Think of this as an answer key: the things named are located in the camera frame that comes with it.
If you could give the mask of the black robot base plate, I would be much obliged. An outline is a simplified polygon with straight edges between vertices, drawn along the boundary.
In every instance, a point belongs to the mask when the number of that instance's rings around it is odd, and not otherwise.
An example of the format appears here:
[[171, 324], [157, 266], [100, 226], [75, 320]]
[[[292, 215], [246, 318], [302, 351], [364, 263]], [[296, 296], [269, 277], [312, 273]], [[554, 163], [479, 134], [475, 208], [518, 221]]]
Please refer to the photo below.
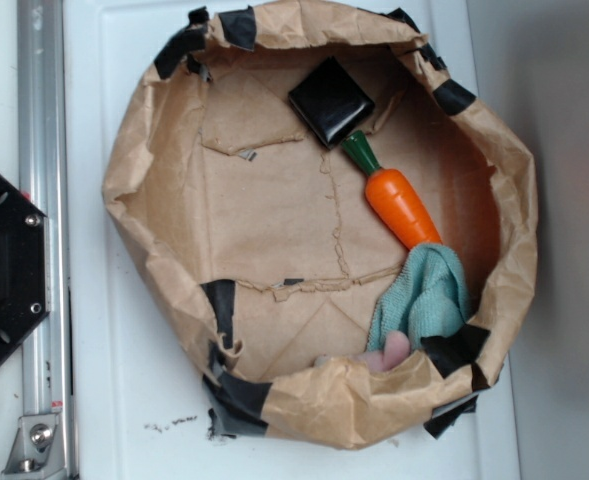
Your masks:
[[48, 314], [46, 220], [0, 175], [0, 366]]

